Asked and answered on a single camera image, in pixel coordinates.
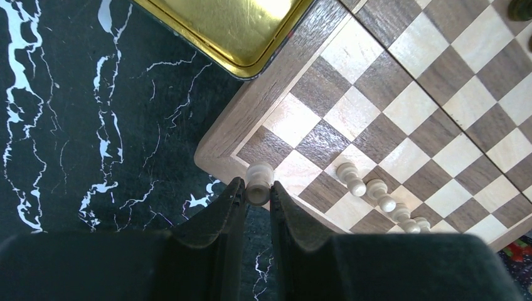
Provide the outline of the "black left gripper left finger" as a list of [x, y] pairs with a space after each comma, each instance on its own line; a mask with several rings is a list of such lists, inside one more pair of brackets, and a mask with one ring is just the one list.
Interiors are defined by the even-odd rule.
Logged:
[[12, 236], [1, 243], [1, 299], [236, 300], [244, 190], [234, 178], [171, 230]]

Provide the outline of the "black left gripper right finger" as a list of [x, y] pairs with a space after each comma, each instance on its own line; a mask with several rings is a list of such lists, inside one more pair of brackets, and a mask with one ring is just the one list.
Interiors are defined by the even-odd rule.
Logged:
[[340, 234], [270, 190], [280, 300], [521, 300], [499, 257], [472, 235]]

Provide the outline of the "white rook chess piece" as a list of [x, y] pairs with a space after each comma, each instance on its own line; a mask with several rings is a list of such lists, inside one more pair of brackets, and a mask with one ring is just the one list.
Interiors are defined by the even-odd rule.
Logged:
[[250, 164], [245, 174], [245, 199], [253, 206], [263, 206], [270, 200], [274, 169], [264, 161]]

